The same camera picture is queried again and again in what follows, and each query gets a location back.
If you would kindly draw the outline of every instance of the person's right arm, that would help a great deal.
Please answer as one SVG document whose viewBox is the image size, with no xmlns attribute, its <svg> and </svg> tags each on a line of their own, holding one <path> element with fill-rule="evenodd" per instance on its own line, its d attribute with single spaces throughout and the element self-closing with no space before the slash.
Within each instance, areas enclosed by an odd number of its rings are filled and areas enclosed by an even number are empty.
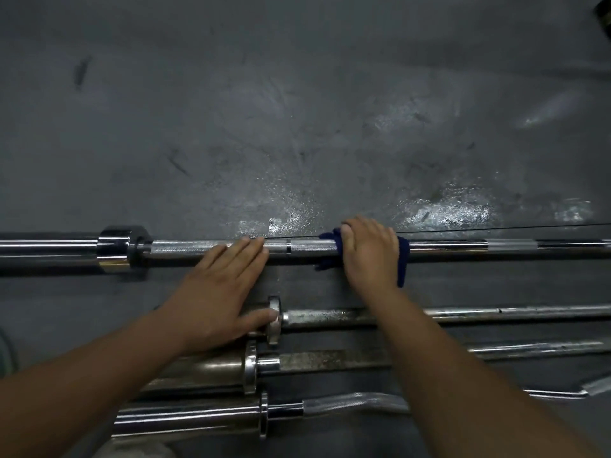
<svg viewBox="0 0 611 458">
<path fill-rule="evenodd" d="M 378 319 L 416 424 L 438 458 L 600 458 L 540 401 L 468 353 L 396 284 L 398 240 L 357 217 L 341 227 L 347 278 Z"/>
</svg>

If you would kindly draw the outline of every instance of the hand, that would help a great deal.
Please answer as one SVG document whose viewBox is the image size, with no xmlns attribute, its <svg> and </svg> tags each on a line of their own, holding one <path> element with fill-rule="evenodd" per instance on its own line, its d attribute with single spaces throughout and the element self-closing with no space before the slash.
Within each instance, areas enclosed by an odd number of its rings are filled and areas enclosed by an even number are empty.
<svg viewBox="0 0 611 458">
<path fill-rule="evenodd" d="M 268 308 L 240 316 L 269 256 L 263 243 L 242 238 L 229 248 L 213 247 L 156 311 L 181 341 L 182 354 L 222 346 L 276 319 L 278 313 Z"/>
<path fill-rule="evenodd" d="M 346 220 L 340 231 L 344 270 L 361 299 L 370 303 L 398 289 L 399 240 L 393 229 L 357 215 Z"/>
</svg>

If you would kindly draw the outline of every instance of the forearm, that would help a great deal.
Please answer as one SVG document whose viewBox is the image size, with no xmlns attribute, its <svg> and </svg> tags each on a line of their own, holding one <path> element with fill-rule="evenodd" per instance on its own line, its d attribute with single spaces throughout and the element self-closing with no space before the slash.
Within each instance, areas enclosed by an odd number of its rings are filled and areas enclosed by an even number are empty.
<svg viewBox="0 0 611 458">
<path fill-rule="evenodd" d="M 0 449 L 8 457 L 65 452 L 180 354 L 154 314 L 0 381 Z"/>
<path fill-rule="evenodd" d="M 468 353 L 397 291 L 370 307 L 432 453 L 438 457 L 599 457 L 538 400 Z"/>
</svg>

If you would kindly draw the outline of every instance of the metal bar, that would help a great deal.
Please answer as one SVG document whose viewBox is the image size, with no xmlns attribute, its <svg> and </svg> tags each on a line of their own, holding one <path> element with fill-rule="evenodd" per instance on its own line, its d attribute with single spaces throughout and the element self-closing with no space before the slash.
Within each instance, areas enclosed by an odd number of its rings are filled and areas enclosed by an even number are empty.
<svg viewBox="0 0 611 458">
<path fill-rule="evenodd" d="M 489 344 L 469 346 L 467 350 L 487 361 L 562 357 L 611 352 L 611 339 Z M 260 377 L 390 368 L 391 364 L 389 354 L 381 348 L 257 354 L 256 344 L 249 341 L 245 349 L 182 358 L 168 366 L 143 391 L 209 389 L 251 393 L 256 390 Z"/>
<path fill-rule="evenodd" d="M 93 268 L 109 273 L 164 265 L 188 265 L 229 240 L 153 239 L 141 226 L 111 226 L 100 234 L 0 234 L 0 272 Z M 271 238 L 264 245 L 273 257 L 335 256 L 331 239 Z M 611 256 L 611 239 L 450 239 L 412 240 L 411 261 L 455 258 L 600 258 Z"/>
<path fill-rule="evenodd" d="M 507 307 L 441 307 L 424 312 L 439 323 L 483 323 L 610 317 L 611 303 L 591 305 L 527 305 Z M 286 310 L 281 312 L 282 332 L 374 327 L 375 317 L 366 308 Z"/>
<path fill-rule="evenodd" d="M 582 384 L 575 390 L 555 391 L 525 389 L 542 400 L 582 400 L 611 391 L 611 376 Z M 122 408 L 114 423 L 113 441 L 174 441 L 203 434 L 238 434 L 258 432 L 265 438 L 269 421 L 300 420 L 317 416 L 353 412 L 407 415 L 409 405 L 401 396 L 378 392 L 349 394 L 295 400 L 275 404 L 267 394 L 179 400 L 174 402 L 134 403 Z"/>
</svg>

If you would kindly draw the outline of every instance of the person's left hand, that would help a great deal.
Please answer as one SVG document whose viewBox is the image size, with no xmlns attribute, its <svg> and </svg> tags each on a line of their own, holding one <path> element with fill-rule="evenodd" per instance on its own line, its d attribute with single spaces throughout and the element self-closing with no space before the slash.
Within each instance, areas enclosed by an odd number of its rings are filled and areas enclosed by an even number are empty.
<svg viewBox="0 0 611 458">
<path fill-rule="evenodd" d="M 160 324 L 179 339 L 182 354 L 222 346 L 276 319 L 269 308 L 240 315 L 269 256 L 263 242 L 242 238 L 231 247 L 213 247 L 156 310 Z"/>
</svg>

